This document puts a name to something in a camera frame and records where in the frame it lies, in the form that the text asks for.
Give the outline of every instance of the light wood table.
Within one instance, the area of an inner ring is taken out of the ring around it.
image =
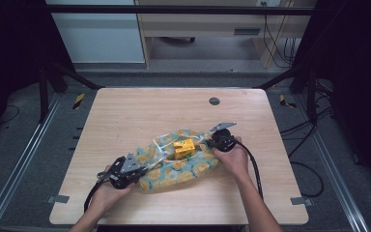
[[[210,98],[219,98],[211,105]],[[152,144],[179,129],[209,131],[236,122],[230,132],[257,160],[265,202],[280,224],[303,224],[308,214],[291,197],[300,191],[266,93],[259,89],[104,88],[100,89],[66,174],[50,221],[75,224],[97,180],[117,157]],[[249,165],[251,177],[255,175]],[[100,224],[248,224],[236,183],[222,165],[205,177],[158,193],[133,193],[117,203]]]

